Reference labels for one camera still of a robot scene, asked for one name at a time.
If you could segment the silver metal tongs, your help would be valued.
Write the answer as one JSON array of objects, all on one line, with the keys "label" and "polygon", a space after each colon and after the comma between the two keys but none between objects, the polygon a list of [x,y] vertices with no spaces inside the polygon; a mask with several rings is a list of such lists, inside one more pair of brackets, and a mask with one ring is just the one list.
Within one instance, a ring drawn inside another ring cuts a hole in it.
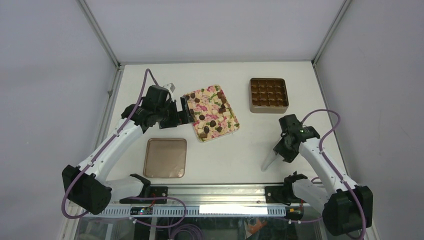
[{"label": "silver metal tongs", "polygon": [[270,165],[278,158],[278,156],[279,155],[277,152],[275,152],[274,150],[271,150],[261,164],[261,168],[260,168],[261,171],[265,172],[270,167]]}]

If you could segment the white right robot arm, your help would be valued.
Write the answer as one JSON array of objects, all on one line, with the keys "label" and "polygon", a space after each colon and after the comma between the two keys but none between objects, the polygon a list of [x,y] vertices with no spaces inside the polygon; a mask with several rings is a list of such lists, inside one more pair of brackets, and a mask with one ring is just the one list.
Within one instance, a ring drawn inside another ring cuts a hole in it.
[{"label": "white right robot arm", "polygon": [[320,136],[313,126],[306,126],[295,114],[285,115],[278,121],[281,135],[268,162],[281,157],[284,162],[291,163],[297,156],[302,156],[315,171],[323,188],[304,174],[293,173],[285,177],[275,200],[287,205],[303,200],[321,214],[325,227],[333,236],[360,231],[358,239],[363,239],[367,228],[372,226],[374,196],[371,189],[356,183],[336,165],[324,147],[325,137]]}]

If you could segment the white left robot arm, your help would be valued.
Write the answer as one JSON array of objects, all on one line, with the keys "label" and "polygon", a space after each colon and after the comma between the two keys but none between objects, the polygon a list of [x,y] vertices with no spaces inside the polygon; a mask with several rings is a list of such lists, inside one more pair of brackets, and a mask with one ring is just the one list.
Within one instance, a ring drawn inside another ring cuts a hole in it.
[{"label": "white left robot arm", "polygon": [[151,196],[151,182],[139,174],[118,180],[107,180],[112,168],[146,131],[192,124],[193,115],[185,96],[180,97],[181,110],[173,98],[173,85],[151,85],[144,96],[126,107],[108,137],[78,166],[67,165],[61,175],[65,200],[77,204],[86,214],[98,215],[115,201],[134,199],[145,203]]}]

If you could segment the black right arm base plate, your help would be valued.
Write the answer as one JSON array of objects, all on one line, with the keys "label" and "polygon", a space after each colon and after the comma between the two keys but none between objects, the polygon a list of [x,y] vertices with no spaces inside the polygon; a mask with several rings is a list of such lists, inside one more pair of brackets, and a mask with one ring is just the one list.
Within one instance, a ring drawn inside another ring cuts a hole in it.
[{"label": "black right arm base plate", "polygon": [[265,202],[267,204],[284,204],[291,205],[290,191],[284,185],[265,186],[264,187]]}]

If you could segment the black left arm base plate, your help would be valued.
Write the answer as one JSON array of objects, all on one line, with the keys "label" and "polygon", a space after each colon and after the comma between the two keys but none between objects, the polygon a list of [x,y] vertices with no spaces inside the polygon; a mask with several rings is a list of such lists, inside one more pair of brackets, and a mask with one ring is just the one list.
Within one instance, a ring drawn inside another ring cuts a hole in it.
[{"label": "black left arm base plate", "polygon": [[130,197],[119,200],[120,204],[139,204],[139,205],[150,205],[155,204],[166,204],[167,199],[153,199],[159,197],[167,197],[169,188],[167,186],[151,186],[149,191],[141,193],[138,198],[147,198],[147,200],[132,199]]}]

